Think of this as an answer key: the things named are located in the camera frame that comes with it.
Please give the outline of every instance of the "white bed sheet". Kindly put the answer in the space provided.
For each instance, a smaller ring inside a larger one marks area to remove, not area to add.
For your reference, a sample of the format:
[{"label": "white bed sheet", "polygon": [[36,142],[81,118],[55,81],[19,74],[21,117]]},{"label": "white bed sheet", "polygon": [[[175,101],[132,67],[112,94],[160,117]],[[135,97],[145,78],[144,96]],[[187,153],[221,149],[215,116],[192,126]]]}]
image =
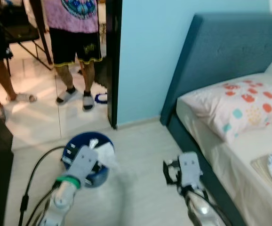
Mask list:
[{"label": "white bed sheet", "polygon": [[[258,78],[272,85],[272,76],[256,74],[235,79]],[[272,124],[246,131],[228,145],[201,122],[183,101],[177,100],[177,115],[199,144],[205,158],[249,226],[272,226],[272,187],[250,165],[272,153]]]}]

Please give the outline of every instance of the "floor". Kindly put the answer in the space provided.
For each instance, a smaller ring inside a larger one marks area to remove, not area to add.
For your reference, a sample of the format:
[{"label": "floor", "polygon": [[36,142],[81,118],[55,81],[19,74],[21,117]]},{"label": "floor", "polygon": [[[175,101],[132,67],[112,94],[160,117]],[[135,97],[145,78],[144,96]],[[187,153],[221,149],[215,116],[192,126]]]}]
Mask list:
[{"label": "floor", "polygon": [[[46,35],[50,48],[49,33]],[[35,54],[34,44],[25,42]],[[63,106],[55,103],[57,95],[65,89],[55,70],[48,70],[29,55],[18,44],[10,46],[14,57],[10,60],[11,80],[16,92],[35,94],[36,103],[8,103],[6,92],[0,85],[0,101],[4,104],[7,121],[6,126],[13,133],[13,149],[37,145],[40,143],[71,137],[86,130],[110,127],[107,119],[107,105],[96,104],[90,112],[82,110],[82,93],[85,89],[83,77],[77,73],[79,63],[70,67],[73,83],[79,91],[75,97]],[[102,55],[105,56],[105,43],[102,45]],[[106,89],[94,84],[91,89],[95,96],[105,93]]]},{"label": "floor", "polygon": [[[66,217],[66,226],[190,226],[184,200],[176,188],[167,186],[162,161],[181,153],[178,145],[158,121],[120,129],[98,130],[114,143],[122,172],[110,171],[99,188],[81,188]],[[48,149],[64,145],[68,139],[14,151],[8,191],[6,226],[16,226],[22,194],[31,170]],[[35,204],[52,186],[64,167],[62,150],[50,154],[39,166],[30,189],[25,214],[27,221]]]}]

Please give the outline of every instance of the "blue bucket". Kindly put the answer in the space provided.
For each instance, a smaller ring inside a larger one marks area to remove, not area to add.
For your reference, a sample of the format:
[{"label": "blue bucket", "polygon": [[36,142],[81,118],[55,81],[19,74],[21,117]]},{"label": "blue bucket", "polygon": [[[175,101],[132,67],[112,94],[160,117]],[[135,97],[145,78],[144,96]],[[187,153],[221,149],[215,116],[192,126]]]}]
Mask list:
[{"label": "blue bucket", "polygon": [[[110,142],[113,145],[112,141],[105,136],[104,134],[98,133],[98,132],[87,132],[87,133],[81,133],[79,135],[76,135],[74,138],[72,138],[67,144],[66,147],[71,147],[74,145],[76,148],[80,149],[83,145],[89,146],[91,139],[98,139],[98,144],[96,147],[99,147],[101,145],[104,145],[108,142]],[[74,156],[70,156],[67,152],[67,148],[63,151],[63,157],[66,157],[70,160],[73,160]],[[70,164],[63,162],[66,169],[70,167]],[[85,187],[98,187],[102,185],[108,178],[109,169],[105,166],[102,166],[102,168],[97,173],[92,173],[88,175],[88,178],[91,179],[93,182],[92,185],[85,183]]]}]

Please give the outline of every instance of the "pillowcase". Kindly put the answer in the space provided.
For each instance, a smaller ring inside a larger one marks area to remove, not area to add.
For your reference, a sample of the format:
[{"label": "pillowcase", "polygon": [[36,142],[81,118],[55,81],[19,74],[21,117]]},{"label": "pillowcase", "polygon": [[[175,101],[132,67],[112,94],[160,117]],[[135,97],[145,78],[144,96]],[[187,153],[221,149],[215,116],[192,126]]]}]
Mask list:
[{"label": "pillowcase", "polygon": [[254,79],[195,90],[184,101],[223,141],[272,122],[272,86]]}]

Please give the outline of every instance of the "black sock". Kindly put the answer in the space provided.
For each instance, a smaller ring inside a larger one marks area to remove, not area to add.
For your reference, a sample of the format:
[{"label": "black sock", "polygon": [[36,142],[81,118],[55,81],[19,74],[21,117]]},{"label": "black sock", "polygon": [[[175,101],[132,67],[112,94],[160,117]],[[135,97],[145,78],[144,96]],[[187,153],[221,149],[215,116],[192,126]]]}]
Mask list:
[{"label": "black sock", "polygon": [[68,93],[72,94],[75,92],[75,87],[73,86],[71,89],[66,90]]},{"label": "black sock", "polygon": [[91,96],[91,92],[84,91],[84,97],[90,97],[90,96]]}]

